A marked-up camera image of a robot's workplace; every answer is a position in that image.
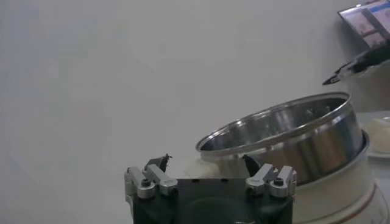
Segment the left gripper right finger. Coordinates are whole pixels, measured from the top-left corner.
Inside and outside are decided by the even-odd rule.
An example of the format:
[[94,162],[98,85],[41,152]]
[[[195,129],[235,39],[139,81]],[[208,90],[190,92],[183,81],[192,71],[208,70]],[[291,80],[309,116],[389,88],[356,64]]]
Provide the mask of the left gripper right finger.
[[243,155],[242,159],[250,175],[245,180],[246,187],[254,195],[261,195],[268,191],[275,198],[295,196],[297,172],[291,166],[276,169],[272,164],[260,164],[249,155]]

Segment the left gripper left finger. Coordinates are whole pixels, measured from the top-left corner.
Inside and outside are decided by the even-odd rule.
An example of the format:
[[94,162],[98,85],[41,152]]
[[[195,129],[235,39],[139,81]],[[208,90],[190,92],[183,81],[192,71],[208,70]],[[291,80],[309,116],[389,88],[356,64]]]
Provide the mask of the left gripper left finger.
[[148,200],[154,198],[157,192],[165,196],[174,195],[178,180],[165,173],[170,159],[171,156],[166,154],[150,159],[142,169],[137,166],[128,167],[124,173],[126,199],[137,196]]

